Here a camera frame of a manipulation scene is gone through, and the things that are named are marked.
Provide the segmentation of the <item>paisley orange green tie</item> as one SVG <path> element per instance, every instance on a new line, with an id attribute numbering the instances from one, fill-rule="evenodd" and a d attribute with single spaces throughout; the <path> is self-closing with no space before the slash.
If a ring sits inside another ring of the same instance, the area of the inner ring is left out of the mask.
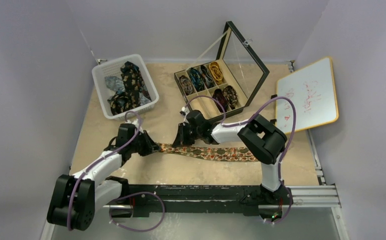
<path id="1" fill-rule="evenodd" d="M 246 147 L 172 147 L 169 143 L 158 143 L 160 152 L 176 154 L 195 159 L 214 162 L 257 162 L 258 160 Z"/>

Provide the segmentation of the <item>black tie organizer box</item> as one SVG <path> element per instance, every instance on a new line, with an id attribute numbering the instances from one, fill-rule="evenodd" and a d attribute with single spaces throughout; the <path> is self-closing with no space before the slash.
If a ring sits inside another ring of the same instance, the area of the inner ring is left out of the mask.
<path id="1" fill-rule="evenodd" d="M 270 71 L 232 21 L 222 35 L 188 67 L 174 73 L 186 106 L 218 122 L 249 107 Z"/>

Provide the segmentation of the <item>white plastic basket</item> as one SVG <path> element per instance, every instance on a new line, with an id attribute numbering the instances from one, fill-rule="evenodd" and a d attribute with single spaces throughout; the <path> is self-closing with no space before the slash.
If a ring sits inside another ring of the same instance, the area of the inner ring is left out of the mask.
<path id="1" fill-rule="evenodd" d="M 138 54 L 101 63 L 92 69 L 92 76 L 107 119 L 121 120 L 127 111 L 149 111 L 159 100 L 145 62 Z"/>

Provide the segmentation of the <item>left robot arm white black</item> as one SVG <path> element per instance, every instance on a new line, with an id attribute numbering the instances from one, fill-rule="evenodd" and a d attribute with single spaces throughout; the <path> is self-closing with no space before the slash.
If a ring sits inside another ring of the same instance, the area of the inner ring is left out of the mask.
<path id="1" fill-rule="evenodd" d="M 138 196 L 128 180 L 111 174 L 121 168 L 133 154 L 142 157 L 157 153 L 161 147 L 137 123 L 122 123 L 100 157 L 73 175 L 62 174 L 56 180 L 46 220 L 71 230 L 86 230 L 95 212 L 111 202 L 135 206 Z"/>

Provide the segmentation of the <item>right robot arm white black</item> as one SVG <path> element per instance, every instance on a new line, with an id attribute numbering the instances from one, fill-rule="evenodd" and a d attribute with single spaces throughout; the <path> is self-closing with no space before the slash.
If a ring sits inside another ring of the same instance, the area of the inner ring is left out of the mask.
<path id="1" fill-rule="evenodd" d="M 261 163 L 262 199 L 272 204 L 281 197 L 280 155 L 286 148 L 287 136 L 261 115 L 245 122 L 225 126 L 221 122 L 211 123 L 198 110 L 186 115 L 178 125 L 173 148 L 191 146 L 196 140 L 210 145 L 227 142 L 242 142 Z"/>

